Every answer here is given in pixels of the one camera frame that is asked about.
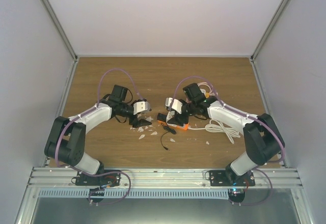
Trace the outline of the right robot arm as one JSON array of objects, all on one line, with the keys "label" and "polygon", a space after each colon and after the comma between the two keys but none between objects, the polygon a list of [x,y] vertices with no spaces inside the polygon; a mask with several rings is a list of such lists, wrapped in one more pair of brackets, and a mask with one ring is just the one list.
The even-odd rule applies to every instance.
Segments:
[{"label": "right robot arm", "polygon": [[245,152],[225,168],[226,181],[230,185],[238,185],[248,171],[266,164],[277,154],[284,154],[284,140],[269,114],[258,116],[231,107],[218,94],[206,96],[196,83],[184,87],[183,92],[186,100],[168,97],[165,101],[167,110],[174,112],[168,124],[184,126],[190,116],[200,115],[219,121],[244,136]]}]

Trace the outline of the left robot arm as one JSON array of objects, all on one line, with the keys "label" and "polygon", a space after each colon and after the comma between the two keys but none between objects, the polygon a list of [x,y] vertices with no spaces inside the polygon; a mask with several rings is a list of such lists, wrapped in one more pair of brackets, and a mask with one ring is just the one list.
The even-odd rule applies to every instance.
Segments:
[{"label": "left robot arm", "polygon": [[66,118],[57,117],[52,125],[44,154],[87,174],[93,185],[104,182],[105,173],[101,162],[85,153],[86,135],[89,131],[112,118],[124,117],[132,128],[151,125],[151,122],[138,118],[138,115],[151,111],[146,99],[126,102],[129,89],[115,85],[110,94],[103,96],[98,103],[81,114]]}]

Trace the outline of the black power adapter with cable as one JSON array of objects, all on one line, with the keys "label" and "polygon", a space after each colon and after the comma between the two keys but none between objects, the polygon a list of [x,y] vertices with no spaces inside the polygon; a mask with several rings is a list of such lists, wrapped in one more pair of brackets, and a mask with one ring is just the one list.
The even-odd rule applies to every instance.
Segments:
[{"label": "black power adapter with cable", "polygon": [[158,113],[158,114],[157,114],[157,117],[156,117],[157,122],[162,126],[162,128],[163,128],[164,131],[165,131],[165,132],[161,135],[161,137],[160,137],[160,144],[161,144],[161,146],[162,146],[166,151],[168,151],[169,148],[167,148],[167,147],[163,144],[162,139],[163,139],[163,137],[164,137],[166,134],[168,134],[168,133],[173,134],[173,135],[176,135],[177,132],[176,132],[175,129],[173,129],[172,127],[170,127],[170,126],[167,124],[167,122],[166,122],[166,118],[167,118],[167,115],[164,115],[164,114],[162,114],[162,113]]}]

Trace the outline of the orange power strip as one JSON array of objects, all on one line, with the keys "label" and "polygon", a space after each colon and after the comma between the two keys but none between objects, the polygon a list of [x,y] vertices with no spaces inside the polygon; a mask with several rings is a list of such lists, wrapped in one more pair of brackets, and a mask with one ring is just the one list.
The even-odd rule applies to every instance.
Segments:
[{"label": "orange power strip", "polygon": [[166,122],[160,121],[160,120],[158,120],[157,122],[160,125],[169,126],[173,129],[188,130],[188,127],[189,127],[189,124],[184,124],[183,126],[179,126],[179,125],[175,125],[175,124],[169,124],[169,123],[166,123]]}]

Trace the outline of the white tiger cube plug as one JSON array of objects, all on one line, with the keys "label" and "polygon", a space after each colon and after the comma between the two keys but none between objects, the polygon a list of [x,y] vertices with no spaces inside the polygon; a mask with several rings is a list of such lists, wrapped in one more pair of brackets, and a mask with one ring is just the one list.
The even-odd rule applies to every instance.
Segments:
[{"label": "white tiger cube plug", "polygon": [[174,117],[175,111],[168,111],[166,116],[166,123],[169,124],[169,121]]}]

